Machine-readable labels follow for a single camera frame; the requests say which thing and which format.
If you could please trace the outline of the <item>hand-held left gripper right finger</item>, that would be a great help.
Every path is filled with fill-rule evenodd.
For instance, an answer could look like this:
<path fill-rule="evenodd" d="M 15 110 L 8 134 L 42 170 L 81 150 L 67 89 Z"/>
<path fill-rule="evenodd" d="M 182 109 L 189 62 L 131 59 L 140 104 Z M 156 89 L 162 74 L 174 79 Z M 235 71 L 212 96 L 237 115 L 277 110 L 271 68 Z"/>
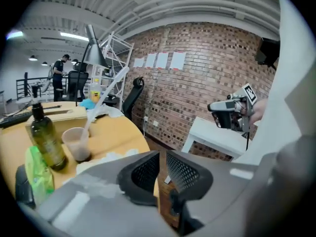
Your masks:
<path fill-rule="evenodd" d="M 213 175 L 205 167 L 179 155 L 166 152 L 168 175 L 178 190 L 178 201 L 199 200 L 213 184 Z"/>

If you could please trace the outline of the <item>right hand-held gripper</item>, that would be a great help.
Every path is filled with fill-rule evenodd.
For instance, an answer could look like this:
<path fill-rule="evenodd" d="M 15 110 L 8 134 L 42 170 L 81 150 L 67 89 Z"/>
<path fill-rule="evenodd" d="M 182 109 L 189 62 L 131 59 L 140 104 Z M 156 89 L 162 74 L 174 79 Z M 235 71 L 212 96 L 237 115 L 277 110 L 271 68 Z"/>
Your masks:
<path fill-rule="evenodd" d="M 247 116 L 242 116 L 237 107 L 237 101 L 247 102 Z M 236 132 L 249 132 L 249 117 L 253 113 L 253 105 L 257 96 L 250 84 L 242 86 L 239 90 L 231 93 L 224 101 L 218 101 L 207 105 L 216 125 L 219 128 L 230 129 Z"/>

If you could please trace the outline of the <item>person's right forearm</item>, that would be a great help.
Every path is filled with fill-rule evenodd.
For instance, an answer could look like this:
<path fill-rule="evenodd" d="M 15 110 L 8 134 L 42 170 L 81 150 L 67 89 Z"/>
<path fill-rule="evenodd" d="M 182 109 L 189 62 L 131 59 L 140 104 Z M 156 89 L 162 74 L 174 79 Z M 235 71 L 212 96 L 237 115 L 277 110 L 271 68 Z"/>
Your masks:
<path fill-rule="evenodd" d="M 266 105 L 267 105 L 268 99 L 262 99 L 257 101 L 253 105 L 253 113 L 249 117 L 249 125 L 253 125 L 255 122 L 260 121 L 264 115 Z"/>

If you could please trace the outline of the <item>person's right hand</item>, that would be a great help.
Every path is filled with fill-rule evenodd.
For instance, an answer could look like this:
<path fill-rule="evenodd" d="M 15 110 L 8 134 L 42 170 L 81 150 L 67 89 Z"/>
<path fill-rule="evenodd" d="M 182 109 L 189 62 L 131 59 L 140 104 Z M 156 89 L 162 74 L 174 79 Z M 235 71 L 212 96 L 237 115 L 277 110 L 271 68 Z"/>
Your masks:
<path fill-rule="evenodd" d="M 247 102 L 244 101 L 237 101 L 237 107 L 239 108 L 239 113 L 242 116 L 247 116 Z"/>

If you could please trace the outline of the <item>round yellow wooden table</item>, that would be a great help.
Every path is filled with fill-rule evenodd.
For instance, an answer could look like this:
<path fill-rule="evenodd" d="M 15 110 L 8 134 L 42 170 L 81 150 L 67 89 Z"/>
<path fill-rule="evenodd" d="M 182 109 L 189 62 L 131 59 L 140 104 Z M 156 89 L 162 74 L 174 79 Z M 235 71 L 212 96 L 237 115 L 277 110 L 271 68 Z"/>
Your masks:
<path fill-rule="evenodd" d="M 43 103 L 43 108 L 79 107 L 75 102 Z M 25 152 L 35 146 L 25 129 L 26 122 L 9 128 L 0 128 L 0 178 L 4 186 L 0 191 L 8 189 L 15 194 L 17 168 L 25 163 Z M 91 159 L 104 158 L 109 152 L 124 154 L 130 149 L 138 149 L 140 153 L 149 150 L 148 144 L 137 126 L 125 116 L 111 118 L 104 116 L 91 123 L 89 129 L 88 148 Z M 67 146 L 60 142 L 68 159 L 66 167 L 60 171 L 50 168 L 53 176 L 54 188 L 61 187 L 66 180 L 76 174 L 77 162 L 74 160 Z"/>

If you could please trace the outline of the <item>person's white shirt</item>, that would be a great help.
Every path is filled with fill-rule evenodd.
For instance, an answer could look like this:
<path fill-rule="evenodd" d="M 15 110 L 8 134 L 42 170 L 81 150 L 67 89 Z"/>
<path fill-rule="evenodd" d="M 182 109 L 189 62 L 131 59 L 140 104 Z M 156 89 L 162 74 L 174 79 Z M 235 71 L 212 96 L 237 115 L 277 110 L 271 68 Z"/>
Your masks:
<path fill-rule="evenodd" d="M 266 108 L 250 147 L 234 163 L 258 165 L 303 135 L 316 134 L 316 38 L 291 0 L 280 5 L 280 54 Z"/>

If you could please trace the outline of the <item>clear plastic cup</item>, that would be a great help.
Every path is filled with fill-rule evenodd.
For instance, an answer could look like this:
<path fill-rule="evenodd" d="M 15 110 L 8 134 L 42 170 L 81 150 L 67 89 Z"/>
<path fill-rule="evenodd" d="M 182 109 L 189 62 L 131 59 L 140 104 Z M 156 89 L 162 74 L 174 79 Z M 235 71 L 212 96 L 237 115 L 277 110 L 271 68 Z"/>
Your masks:
<path fill-rule="evenodd" d="M 92 154 L 88 148 L 88 130 L 82 127 L 70 128 L 62 134 L 61 138 L 77 163 L 91 160 Z"/>

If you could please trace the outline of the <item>white plastic bag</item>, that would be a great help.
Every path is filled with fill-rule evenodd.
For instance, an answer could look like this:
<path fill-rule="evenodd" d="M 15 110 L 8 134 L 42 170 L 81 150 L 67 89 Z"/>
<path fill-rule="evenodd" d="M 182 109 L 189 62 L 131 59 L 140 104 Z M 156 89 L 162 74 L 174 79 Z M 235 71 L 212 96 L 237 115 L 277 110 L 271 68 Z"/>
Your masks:
<path fill-rule="evenodd" d="M 118 118 L 118 117 L 124 116 L 124 114 L 117 108 L 110 107 L 108 105 L 101 105 L 98 108 L 95 118 L 98 119 L 104 116 L 109 116 L 111 118 Z"/>

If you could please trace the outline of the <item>black mesh office chair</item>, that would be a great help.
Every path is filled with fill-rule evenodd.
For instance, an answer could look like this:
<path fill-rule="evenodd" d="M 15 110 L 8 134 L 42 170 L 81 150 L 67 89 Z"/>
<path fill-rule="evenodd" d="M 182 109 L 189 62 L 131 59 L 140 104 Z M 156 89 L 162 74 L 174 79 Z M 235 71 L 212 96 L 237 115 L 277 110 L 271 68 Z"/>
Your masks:
<path fill-rule="evenodd" d="M 144 86 L 145 83 L 143 77 L 135 78 L 133 81 L 133 88 L 124 103 L 122 104 L 122 112 L 129 120 L 132 120 L 132 109 L 135 105 L 136 100 L 142 93 Z M 105 98 L 103 103 L 110 107 L 114 107 L 116 104 L 119 103 L 119 98 L 113 94 L 109 94 L 108 97 Z"/>
<path fill-rule="evenodd" d="M 88 79 L 88 72 L 86 71 L 87 64 L 77 62 L 75 69 L 68 73 L 68 89 L 65 97 L 66 101 L 79 101 L 85 99 L 83 92 L 84 86 Z"/>

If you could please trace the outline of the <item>clear bottle yellow label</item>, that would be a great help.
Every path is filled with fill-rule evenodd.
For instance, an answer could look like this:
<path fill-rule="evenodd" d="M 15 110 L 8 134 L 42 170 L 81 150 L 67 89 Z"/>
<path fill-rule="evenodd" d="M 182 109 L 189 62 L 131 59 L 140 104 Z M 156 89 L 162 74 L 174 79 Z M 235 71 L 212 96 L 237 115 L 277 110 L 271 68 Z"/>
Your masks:
<path fill-rule="evenodd" d="M 100 99 L 102 87 L 98 78 L 94 78 L 90 84 L 90 99 L 93 103 L 97 103 Z"/>

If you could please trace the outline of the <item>green plastic packet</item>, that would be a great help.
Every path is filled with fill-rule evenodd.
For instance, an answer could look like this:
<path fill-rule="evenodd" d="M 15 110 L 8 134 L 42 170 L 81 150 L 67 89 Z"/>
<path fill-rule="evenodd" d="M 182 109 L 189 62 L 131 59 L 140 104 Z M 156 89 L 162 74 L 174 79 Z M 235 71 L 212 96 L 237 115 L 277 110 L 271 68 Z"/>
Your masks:
<path fill-rule="evenodd" d="M 25 152 L 25 171 L 35 205 L 43 203 L 55 190 L 52 173 L 36 146 Z"/>

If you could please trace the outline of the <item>dark green glass bottle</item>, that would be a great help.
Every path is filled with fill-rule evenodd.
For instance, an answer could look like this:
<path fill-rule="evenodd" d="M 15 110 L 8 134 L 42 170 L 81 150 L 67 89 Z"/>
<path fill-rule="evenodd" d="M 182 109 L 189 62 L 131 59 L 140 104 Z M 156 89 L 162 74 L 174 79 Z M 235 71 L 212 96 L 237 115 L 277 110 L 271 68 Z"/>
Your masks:
<path fill-rule="evenodd" d="M 55 126 L 51 119 L 44 114 L 38 99 L 38 87 L 32 86 L 32 114 L 31 134 L 34 144 L 40 151 L 46 164 L 55 171 L 64 169 L 68 159 L 57 137 Z"/>

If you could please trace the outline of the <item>white metal shelf rack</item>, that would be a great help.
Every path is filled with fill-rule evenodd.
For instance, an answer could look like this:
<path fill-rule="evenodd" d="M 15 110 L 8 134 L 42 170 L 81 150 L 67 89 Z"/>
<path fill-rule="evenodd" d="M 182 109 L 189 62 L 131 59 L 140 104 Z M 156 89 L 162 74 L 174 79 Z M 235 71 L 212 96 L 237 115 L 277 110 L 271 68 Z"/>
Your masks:
<path fill-rule="evenodd" d="M 111 33 L 107 39 L 100 45 L 104 59 L 108 65 L 107 68 L 100 65 L 94 65 L 91 72 L 91 82 L 99 83 L 104 92 L 114 81 L 115 76 L 125 67 L 128 67 L 134 44 L 130 44 L 114 33 Z M 122 109 L 123 93 L 126 76 L 110 90 L 110 95 L 105 102 L 110 106 Z"/>

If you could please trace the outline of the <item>black desk lamp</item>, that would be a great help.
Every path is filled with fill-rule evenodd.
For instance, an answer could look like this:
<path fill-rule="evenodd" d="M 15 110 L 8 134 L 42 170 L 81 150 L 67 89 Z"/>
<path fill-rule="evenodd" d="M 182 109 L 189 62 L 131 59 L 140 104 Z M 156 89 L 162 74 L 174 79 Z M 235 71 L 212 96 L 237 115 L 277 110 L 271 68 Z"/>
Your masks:
<path fill-rule="evenodd" d="M 91 24 L 86 25 L 85 32 L 89 39 L 89 42 L 84 51 L 81 64 L 85 62 L 87 64 L 99 65 L 104 68 L 107 68 L 108 64 L 106 63 L 105 58 L 99 47 L 93 26 Z"/>

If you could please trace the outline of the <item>black metal railing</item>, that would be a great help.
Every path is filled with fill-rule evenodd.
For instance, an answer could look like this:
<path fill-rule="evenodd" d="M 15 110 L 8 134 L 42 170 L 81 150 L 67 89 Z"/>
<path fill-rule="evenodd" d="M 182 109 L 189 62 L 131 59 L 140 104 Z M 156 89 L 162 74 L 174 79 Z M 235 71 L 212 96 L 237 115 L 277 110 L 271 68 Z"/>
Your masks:
<path fill-rule="evenodd" d="M 53 99 L 52 80 L 47 82 L 46 77 L 23 77 L 16 80 L 16 100 L 30 98 L 33 95 L 32 87 L 37 88 L 37 97 L 45 101 Z"/>

